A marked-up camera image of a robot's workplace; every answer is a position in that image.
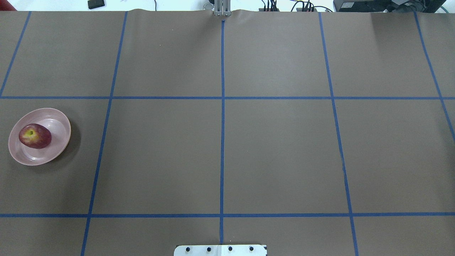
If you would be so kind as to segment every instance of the black device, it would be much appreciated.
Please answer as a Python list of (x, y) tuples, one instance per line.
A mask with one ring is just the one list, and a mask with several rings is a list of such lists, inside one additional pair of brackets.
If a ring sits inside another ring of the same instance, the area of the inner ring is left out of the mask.
[(103, 7), (104, 0), (88, 0), (87, 4), (88, 4), (88, 8), (91, 10), (94, 8)]
[(446, 0), (334, 0), (338, 12), (427, 12), (438, 10)]

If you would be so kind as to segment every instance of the metal clamp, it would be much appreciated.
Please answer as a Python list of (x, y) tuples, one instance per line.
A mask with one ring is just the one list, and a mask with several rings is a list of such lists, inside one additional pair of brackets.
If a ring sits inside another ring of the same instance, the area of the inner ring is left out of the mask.
[(231, 0), (215, 0), (215, 16), (231, 16)]

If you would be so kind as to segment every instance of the white metal plate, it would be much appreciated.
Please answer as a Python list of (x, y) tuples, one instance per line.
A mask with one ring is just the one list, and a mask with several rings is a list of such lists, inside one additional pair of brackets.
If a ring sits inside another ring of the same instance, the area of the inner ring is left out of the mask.
[(266, 245), (177, 246), (174, 256), (267, 256)]

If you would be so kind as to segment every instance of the white bracket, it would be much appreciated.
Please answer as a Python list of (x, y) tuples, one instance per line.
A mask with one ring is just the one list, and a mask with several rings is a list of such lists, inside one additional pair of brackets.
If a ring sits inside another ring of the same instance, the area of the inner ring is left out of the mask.
[(231, 16), (231, 0), (215, 0), (215, 16)]
[(177, 246), (174, 256), (267, 256), (265, 245)]

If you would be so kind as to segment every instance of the red object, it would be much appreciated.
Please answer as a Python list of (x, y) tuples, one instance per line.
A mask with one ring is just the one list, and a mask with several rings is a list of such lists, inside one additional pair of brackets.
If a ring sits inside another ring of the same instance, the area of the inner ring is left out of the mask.
[(16, 10), (7, 0), (0, 0), (0, 10)]

